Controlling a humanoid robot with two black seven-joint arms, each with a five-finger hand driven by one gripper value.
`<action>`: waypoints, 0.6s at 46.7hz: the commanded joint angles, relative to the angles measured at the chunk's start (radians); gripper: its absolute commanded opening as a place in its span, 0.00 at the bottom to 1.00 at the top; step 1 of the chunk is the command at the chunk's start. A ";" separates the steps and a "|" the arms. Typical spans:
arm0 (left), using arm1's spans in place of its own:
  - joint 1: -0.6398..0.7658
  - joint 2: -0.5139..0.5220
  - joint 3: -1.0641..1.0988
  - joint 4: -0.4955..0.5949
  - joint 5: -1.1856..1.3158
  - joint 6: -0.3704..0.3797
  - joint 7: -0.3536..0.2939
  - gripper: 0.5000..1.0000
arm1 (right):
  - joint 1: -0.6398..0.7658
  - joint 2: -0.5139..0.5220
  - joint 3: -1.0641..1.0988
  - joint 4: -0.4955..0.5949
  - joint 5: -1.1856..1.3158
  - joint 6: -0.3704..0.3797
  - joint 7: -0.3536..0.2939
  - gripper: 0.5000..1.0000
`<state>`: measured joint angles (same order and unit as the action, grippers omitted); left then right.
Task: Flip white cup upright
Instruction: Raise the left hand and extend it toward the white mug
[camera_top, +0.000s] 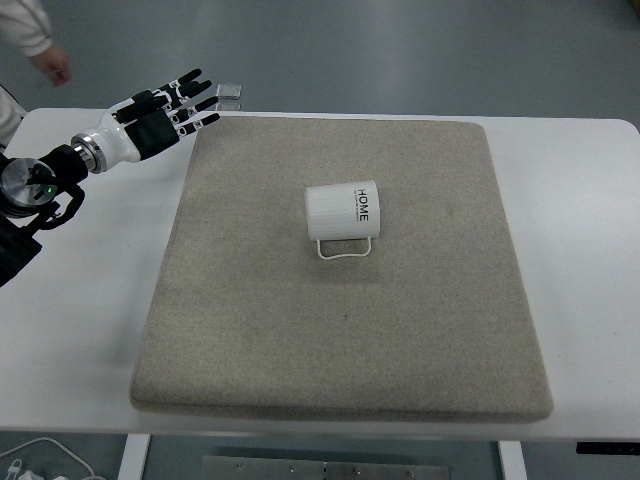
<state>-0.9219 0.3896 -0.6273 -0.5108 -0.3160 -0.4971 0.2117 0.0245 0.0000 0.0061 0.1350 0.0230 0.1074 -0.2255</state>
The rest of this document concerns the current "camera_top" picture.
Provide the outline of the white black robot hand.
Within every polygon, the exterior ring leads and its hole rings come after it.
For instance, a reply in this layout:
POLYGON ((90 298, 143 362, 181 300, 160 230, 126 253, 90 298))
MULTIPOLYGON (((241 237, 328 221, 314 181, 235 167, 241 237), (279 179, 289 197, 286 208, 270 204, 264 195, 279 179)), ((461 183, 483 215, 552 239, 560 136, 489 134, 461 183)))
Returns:
POLYGON ((199 69, 192 70, 113 105, 102 114, 97 126, 75 135, 71 147, 94 174, 168 150, 220 118, 217 112, 208 110, 218 103, 216 96, 190 103, 212 86, 211 81, 199 79, 201 74, 199 69))

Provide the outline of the person's bare hand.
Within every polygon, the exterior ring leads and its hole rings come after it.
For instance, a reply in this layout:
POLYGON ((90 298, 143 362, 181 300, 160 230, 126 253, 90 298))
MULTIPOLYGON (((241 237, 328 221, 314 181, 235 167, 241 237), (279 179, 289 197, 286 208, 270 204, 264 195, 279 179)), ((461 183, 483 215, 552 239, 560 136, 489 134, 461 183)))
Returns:
POLYGON ((52 44, 43 52, 31 56, 30 61, 54 87, 62 86, 71 79, 68 54, 57 44, 52 44))

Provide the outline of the white sleeve forearm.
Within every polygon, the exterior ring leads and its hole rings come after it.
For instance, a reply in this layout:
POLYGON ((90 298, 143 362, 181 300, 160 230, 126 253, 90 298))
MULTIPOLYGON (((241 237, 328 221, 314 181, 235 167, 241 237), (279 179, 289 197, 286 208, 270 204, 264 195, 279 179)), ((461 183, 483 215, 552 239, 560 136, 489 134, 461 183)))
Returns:
POLYGON ((54 44, 50 18, 38 0, 2 1, 1 35, 26 57, 44 53, 54 44))

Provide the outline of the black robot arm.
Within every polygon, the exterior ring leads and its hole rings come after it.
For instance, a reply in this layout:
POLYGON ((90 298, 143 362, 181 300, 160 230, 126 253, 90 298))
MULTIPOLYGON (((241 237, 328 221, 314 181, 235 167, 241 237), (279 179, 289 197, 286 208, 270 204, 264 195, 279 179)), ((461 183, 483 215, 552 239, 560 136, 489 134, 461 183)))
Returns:
POLYGON ((83 147, 61 145, 34 158, 1 157, 1 284, 42 250, 35 239, 72 219, 85 200, 80 183, 95 165, 83 147))

